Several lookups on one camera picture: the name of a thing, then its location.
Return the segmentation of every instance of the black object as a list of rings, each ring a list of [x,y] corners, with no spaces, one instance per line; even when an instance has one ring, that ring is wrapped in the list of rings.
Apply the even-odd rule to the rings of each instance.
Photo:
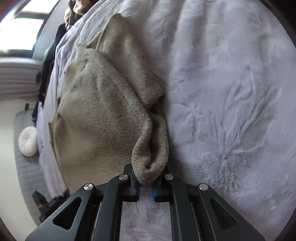
[[[165,168],[152,185],[155,202],[170,202],[173,241],[264,241],[237,211],[211,187],[166,179]]]
[[[131,164],[108,183],[81,187],[53,212],[26,241],[119,240],[122,202],[137,202],[140,184]],[[185,184],[162,172],[152,185],[155,202],[170,202],[173,241],[264,241],[212,188]]]
[[[39,101],[42,102],[42,105],[44,105],[45,96],[46,96],[47,88],[49,85],[50,75],[52,73],[52,69],[54,66],[55,51],[56,51],[57,45],[61,41],[62,37],[66,34],[66,32],[67,32],[66,26],[63,23],[58,27],[57,33],[53,42],[51,43],[49,48],[46,50],[44,54],[44,61],[42,63],[42,67],[36,75],[38,100],[36,102],[35,108],[32,113],[33,122],[37,121]]]
[[[29,105],[30,105],[29,103],[25,104],[25,110],[29,110]]]
[[[57,210],[68,199],[68,197],[68,192],[65,192],[62,196],[55,197],[50,202],[47,202],[46,198],[42,194],[37,191],[33,192],[32,198],[41,213],[39,217],[40,222],[44,222],[44,220]]]

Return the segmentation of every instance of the white round pillow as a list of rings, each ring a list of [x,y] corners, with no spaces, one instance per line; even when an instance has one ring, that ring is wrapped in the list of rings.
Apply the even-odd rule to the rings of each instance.
[[[33,126],[26,127],[19,136],[19,149],[24,156],[33,156],[38,150],[37,129]]]

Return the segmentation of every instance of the silver bolt head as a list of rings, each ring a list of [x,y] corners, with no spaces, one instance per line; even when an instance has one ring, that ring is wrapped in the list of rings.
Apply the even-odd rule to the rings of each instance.
[[[173,180],[174,176],[172,174],[165,174],[165,179],[166,180]]]
[[[202,184],[199,185],[199,188],[202,191],[206,191],[206,190],[209,189],[209,186],[207,184],[205,184],[205,183],[202,183]]]
[[[128,179],[128,175],[127,174],[121,174],[120,176],[119,176],[119,179],[120,180],[126,180],[126,179]]]
[[[94,186],[93,186],[91,183],[87,183],[87,184],[84,185],[83,188],[84,188],[85,190],[91,190],[93,187],[94,187]]]

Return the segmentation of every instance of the gray mattress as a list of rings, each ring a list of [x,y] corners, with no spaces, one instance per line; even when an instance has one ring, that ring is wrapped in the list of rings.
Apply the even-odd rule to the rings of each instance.
[[[16,115],[14,122],[14,150],[15,164],[17,169],[17,177],[20,183],[20,189],[24,197],[25,203],[36,225],[40,224],[38,211],[32,193],[37,190],[44,195],[47,201],[51,200],[47,190],[45,180],[41,169],[38,165],[39,154],[36,153],[32,157],[24,156],[18,148],[18,137],[21,131],[28,127],[34,126],[32,122],[32,110],[23,111]]]

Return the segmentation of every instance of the wrinkled bedsheet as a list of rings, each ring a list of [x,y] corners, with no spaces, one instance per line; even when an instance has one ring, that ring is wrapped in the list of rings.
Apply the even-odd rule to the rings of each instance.
[[[100,0],[56,50],[44,108],[38,113],[39,163],[52,196],[66,188],[48,122],[64,71],[115,13],[143,43],[166,83],[169,169],[185,182],[212,186],[267,241],[287,224],[296,202],[296,50],[258,0]],[[167,204],[123,207],[121,240],[171,240]]]

